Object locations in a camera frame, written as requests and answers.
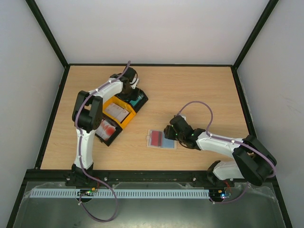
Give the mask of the beige card holder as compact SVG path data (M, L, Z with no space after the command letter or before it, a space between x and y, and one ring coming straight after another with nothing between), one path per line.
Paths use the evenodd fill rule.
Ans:
M151 147L151 148L161 148L161 149L167 149L167 150L176 150L177 149L177 142L174 140L170 140L170 139L166 139L164 137L164 132L162 134L162 147L155 147L155 146L151 146L150 145L150 133L151 133L151 129L148 130L148 134L146 136L146 140L147 140L147 147Z

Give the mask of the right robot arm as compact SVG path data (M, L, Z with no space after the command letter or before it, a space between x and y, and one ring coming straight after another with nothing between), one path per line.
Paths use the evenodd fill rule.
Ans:
M276 159L253 135L242 139L212 134L205 129L193 129L185 118L176 115L164 128L164 137L178 141L188 149L212 151L232 159L211 165L207 180L212 186L227 179L245 179L260 186L267 178L275 176Z

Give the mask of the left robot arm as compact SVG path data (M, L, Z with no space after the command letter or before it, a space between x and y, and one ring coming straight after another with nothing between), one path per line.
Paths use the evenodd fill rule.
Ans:
M118 95L123 101L137 100L140 89L139 78L130 64L119 74L114 74L98 88L80 91L77 95L72 113L72 121L77 133L77 152L74 166L84 175L90 176L88 170L93 167L93 143L97 128L103 118L103 104Z

